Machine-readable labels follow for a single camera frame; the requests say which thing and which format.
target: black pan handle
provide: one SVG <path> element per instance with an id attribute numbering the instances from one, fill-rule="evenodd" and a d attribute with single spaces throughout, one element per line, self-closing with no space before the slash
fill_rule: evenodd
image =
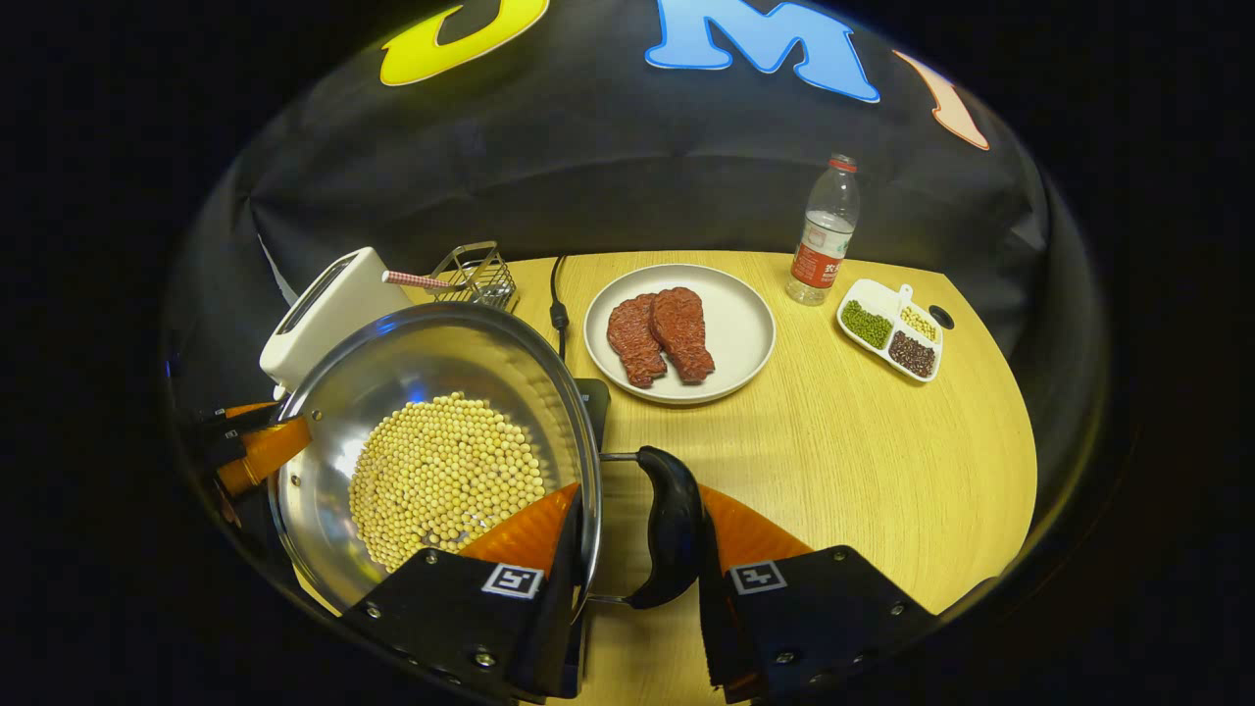
<path id="1" fill-rule="evenodd" d="M 698 578 L 702 564 L 702 527 L 705 507 L 698 482 L 688 466 L 666 451 L 641 446 L 636 454 L 602 454 L 604 461 L 635 460 L 654 485 L 649 510 L 649 578 L 625 598 L 590 599 L 626 603 L 636 609 L 655 608 L 679 598 Z"/>

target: bottle cap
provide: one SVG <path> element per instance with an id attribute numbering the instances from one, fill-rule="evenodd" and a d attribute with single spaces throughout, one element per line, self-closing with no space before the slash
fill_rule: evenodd
<path id="1" fill-rule="evenodd" d="M 843 172 L 857 172 L 858 163 L 855 162 L 853 157 L 846 157 L 845 154 L 832 153 L 832 158 L 828 159 L 830 167 L 836 167 Z"/>

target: raw meat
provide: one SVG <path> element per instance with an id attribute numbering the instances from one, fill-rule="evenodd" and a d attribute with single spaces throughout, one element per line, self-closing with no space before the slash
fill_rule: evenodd
<path id="1" fill-rule="evenodd" d="M 702 297 L 695 291 L 684 286 L 659 291 L 650 307 L 649 329 L 663 344 L 681 381 L 702 382 L 714 372 L 714 359 L 705 349 Z"/>
<path id="2" fill-rule="evenodd" d="M 606 339 L 628 371 L 628 382 L 636 387 L 650 387 L 654 379 L 666 374 L 663 346 L 649 331 L 653 302 L 653 293 L 624 301 L 610 311 L 610 326 L 606 329 Z"/>

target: tabletop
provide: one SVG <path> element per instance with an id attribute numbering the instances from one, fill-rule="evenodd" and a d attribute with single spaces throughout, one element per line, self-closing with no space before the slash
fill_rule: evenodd
<path id="1" fill-rule="evenodd" d="M 566 364 L 605 380 L 584 342 L 584 315 L 615 277 L 689 262 L 732 273 L 767 301 L 777 324 L 771 361 L 745 387 L 698 408 L 641 400 L 606 381 L 605 451 L 663 449 L 698 483 L 749 505 L 813 549 L 848 544 L 924 608 L 939 613 L 1019 552 L 1033 515 L 1037 456 L 1028 413 L 993 336 L 945 275 L 846 260 L 820 306 L 784 292 L 792 255 L 646 251 L 569 256 L 558 296 L 571 317 Z M 510 262 L 515 313 L 557 346 L 550 324 L 552 257 Z M 850 340 L 835 313 L 868 277 L 955 321 L 935 381 L 919 384 Z M 415 302 L 429 300 L 408 288 Z M 625 596 L 650 571 L 653 494 L 631 464 L 602 465 L 597 593 Z M 698 623 L 697 586 L 651 611 L 590 604 L 587 677 L 576 703 L 715 705 Z"/>

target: water bottle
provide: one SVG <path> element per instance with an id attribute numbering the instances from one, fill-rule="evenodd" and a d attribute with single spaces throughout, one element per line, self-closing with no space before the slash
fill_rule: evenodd
<path id="1" fill-rule="evenodd" d="M 832 291 L 832 281 L 846 257 L 858 224 L 858 164 L 845 154 L 832 154 L 828 171 L 820 176 L 806 202 L 802 241 L 793 253 L 793 277 L 786 290 L 794 300 L 816 306 Z"/>

